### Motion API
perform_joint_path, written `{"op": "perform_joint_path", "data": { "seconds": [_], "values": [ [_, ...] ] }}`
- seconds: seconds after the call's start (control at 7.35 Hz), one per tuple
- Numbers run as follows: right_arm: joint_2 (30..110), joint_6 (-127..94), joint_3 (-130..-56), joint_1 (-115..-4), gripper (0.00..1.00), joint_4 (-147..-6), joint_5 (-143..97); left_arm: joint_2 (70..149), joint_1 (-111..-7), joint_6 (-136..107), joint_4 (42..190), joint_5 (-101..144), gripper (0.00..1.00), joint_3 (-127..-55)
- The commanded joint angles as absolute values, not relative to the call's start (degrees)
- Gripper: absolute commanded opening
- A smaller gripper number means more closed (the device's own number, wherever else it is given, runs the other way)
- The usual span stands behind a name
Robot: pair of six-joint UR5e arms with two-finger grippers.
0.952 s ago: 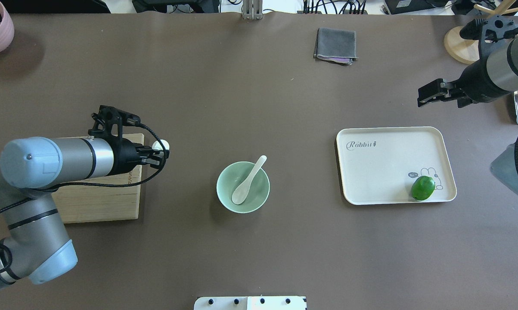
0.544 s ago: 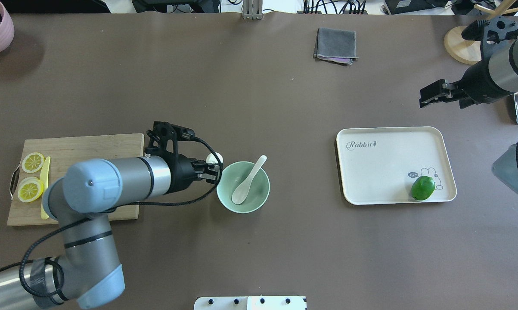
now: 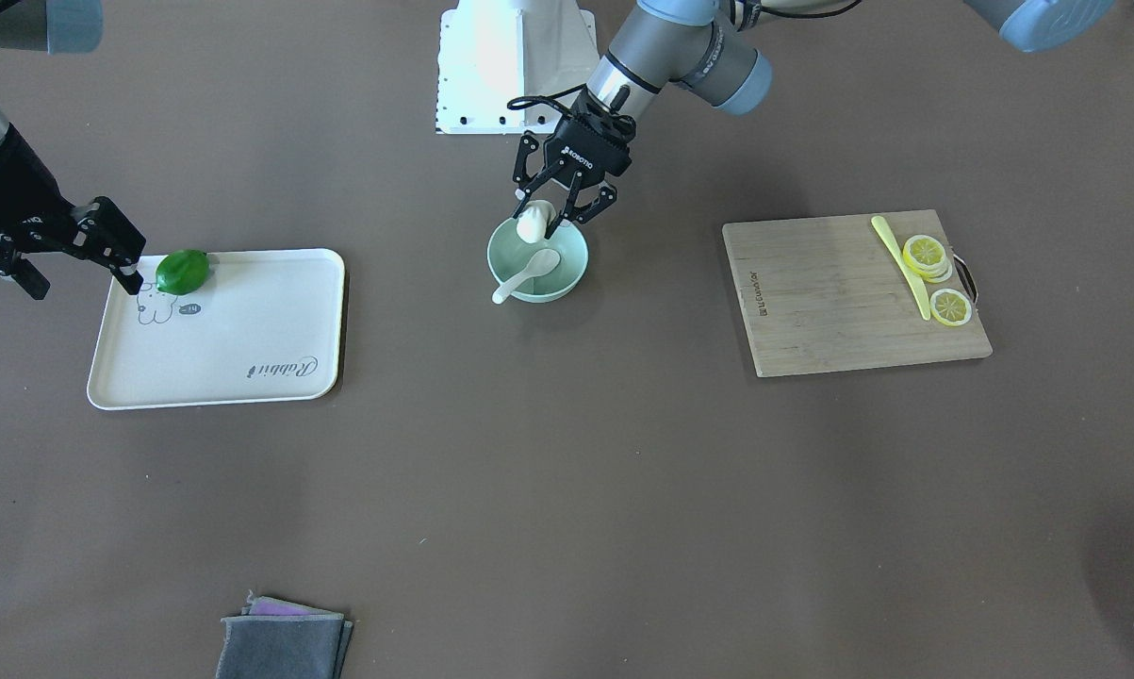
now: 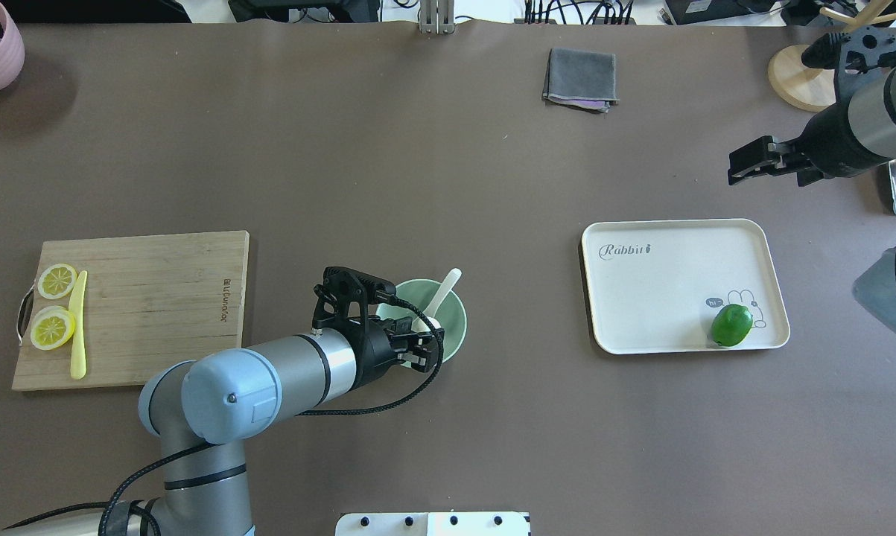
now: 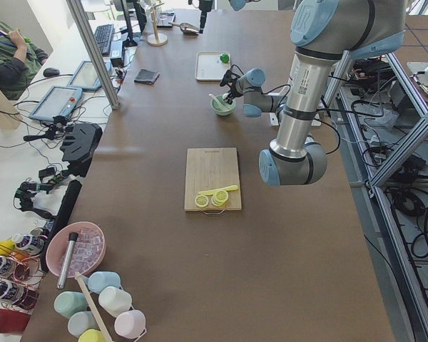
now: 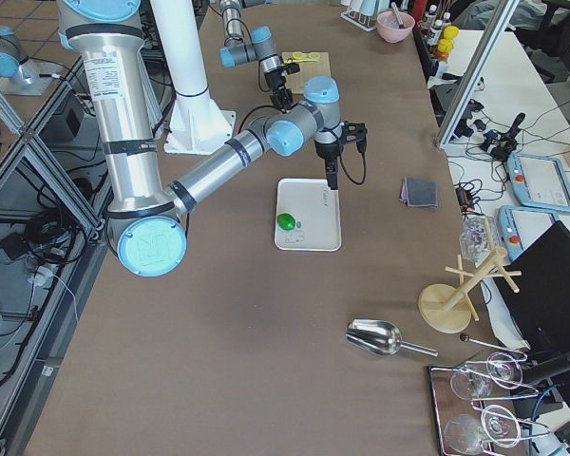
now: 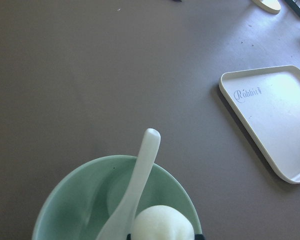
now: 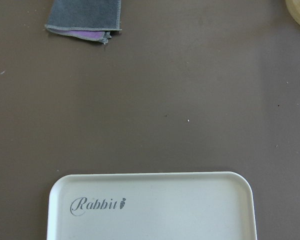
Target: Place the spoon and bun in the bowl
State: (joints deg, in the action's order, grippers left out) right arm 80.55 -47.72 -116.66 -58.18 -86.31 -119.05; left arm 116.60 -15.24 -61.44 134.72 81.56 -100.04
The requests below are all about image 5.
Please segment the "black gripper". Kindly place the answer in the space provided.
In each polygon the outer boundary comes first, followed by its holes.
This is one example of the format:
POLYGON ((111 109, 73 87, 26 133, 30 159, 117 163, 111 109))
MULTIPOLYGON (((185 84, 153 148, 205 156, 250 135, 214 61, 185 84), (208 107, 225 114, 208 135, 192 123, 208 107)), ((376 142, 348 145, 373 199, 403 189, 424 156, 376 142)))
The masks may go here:
POLYGON ((228 91, 222 95, 222 99, 225 103, 232 104, 235 98, 239 98, 243 95, 240 84, 240 76, 237 73, 227 70, 222 79, 220 80, 220 87, 228 87, 228 91))

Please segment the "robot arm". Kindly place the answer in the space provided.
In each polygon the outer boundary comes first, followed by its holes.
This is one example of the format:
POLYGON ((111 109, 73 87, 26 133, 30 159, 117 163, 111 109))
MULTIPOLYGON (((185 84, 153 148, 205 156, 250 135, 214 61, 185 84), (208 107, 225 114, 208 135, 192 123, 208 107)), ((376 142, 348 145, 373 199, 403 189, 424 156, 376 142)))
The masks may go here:
MULTIPOLYGON (((203 34, 205 31, 205 25, 207 21, 208 14, 215 8, 216 1, 187 1, 189 6, 194 7, 200 12, 200 23, 198 33, 203 34)), ((255 3, 251 0, 229 0, 228 1, 231 9, 233 11, 239 11, 245 7, 246 4, 255 3)))
POLYGON ((262 92, 265 74, 254 68, 242 76, 227 71, 227 103, 244 98, 244 114, 280 116, 277 137, 259 155, 260 175, 268 185, 308 185, 327 169, 324 148, 310 135, 331 67, 345 51, 355 59, 396 51, 404 40, 406 1, 302 1, 292 19, 295 55, 289 93, 262 92))

